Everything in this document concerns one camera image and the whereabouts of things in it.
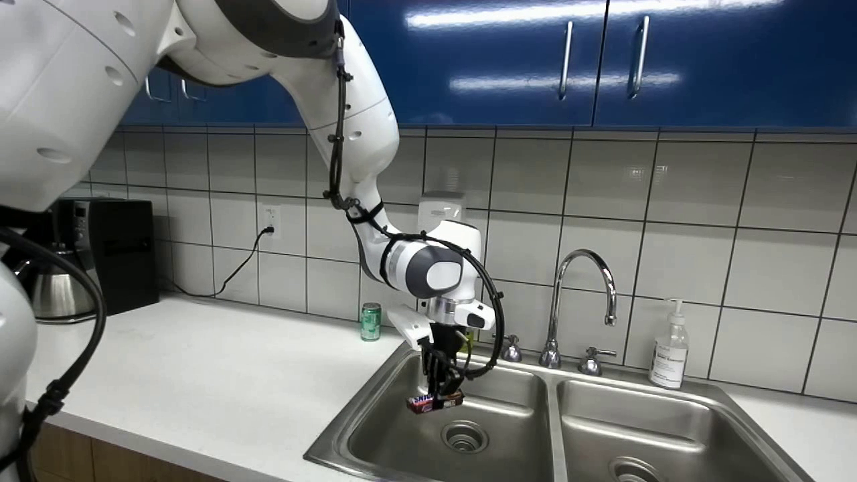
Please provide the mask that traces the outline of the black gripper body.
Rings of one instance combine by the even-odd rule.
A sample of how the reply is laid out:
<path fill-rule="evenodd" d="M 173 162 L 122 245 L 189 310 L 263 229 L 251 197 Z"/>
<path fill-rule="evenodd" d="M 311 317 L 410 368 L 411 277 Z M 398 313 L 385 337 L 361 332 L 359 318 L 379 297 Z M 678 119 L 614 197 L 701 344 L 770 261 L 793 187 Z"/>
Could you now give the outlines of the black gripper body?
<path fill-rule="evenodd" d="M 438 379 L 438 395 L 444 395 L 450 380 L 462 380 L 452 368 L 454 355 L 462 349 L 462 330 L 434 325 L 428 337 L 417 341 L 424 356 L 424 375 Z"/>

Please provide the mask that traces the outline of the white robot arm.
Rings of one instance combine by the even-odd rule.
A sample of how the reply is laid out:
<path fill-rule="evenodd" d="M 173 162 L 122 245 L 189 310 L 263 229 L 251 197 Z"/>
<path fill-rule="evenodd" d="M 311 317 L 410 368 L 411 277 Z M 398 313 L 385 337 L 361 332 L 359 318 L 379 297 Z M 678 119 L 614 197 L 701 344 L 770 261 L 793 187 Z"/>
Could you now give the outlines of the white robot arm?
<path fill-rule="evenodd" d="M 4 0 L 0 5 L 0 241 L 38 261 L 19 221 L 75 187 L 158 64 L 212 87 L 275 80 L 327 166 L 323 199 L 346 214 L 367 277 L 446 310 L 410 334 L 428 391 L 415 411 L 460 400 L 454 363 L 478 310 L 470 293 L 478 234 L 442 222 L 397 230 L 377 174 L 398 126 L 382 80 L 336 0 Z"/>

